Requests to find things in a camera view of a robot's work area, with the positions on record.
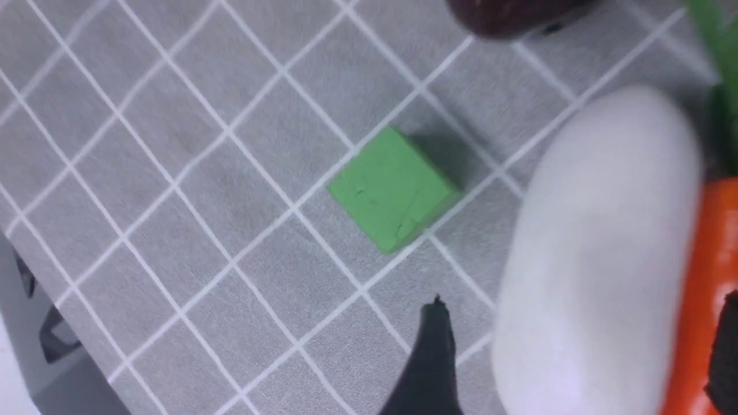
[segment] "orange object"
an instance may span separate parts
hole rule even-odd
[[[719,415],[705,394],[725,296],[738,289],[738,177],[708,184],[685,281],[662,415]]]

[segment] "dark red object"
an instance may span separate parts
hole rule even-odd
[[[508,38],[555,22],[593,0],[447,0],[466,28],[479,36]]]

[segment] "black object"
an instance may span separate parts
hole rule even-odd
[[[555,22],[594,0],[447,0],[456,19],[469,31],[487,38],[510,38]],[[549,26],[544,32],[562,27]]]
[[[725,297],[705,392],[722,415],[738,414],[738,291]]]
[[[59,361],[62,357],[72,353],[82,346],[82,343],[76,341],[72,344],[64,343],[57,335],[54,334],[54,328],[64,321],[56,307],[52,306],[46,314],[44,324],[38,332],[38,341],[41,342],[41,351],[44,352],[44,359],[48,364]]]
[[[440,296],[421,309],[413,352],[379,415],[463,415],[456,390],[456,342]]]
[[[13,256],[15,256],[15,265],[18,266],[18,273],[21,274],[23,292],[26,293],[26,297],[31,298],[36,291],[36,277],[26,265],[26,261],[18,254],[18,251],[13,250]]]

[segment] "green cube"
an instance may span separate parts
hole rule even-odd
[[[393,128],[386,128],[328,185],[383,253],[409,244],[458,200],[457,188]]]

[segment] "gray mat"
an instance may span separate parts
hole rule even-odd
[[[0,3],[0,226],[134,414],[374,414],[438,293],[463,409],[501,415],[494,300],[552,136],[715,80],[676,0],[514,43],[441,0]],[[393,256],[325,191],[388,123],[465,193]]]

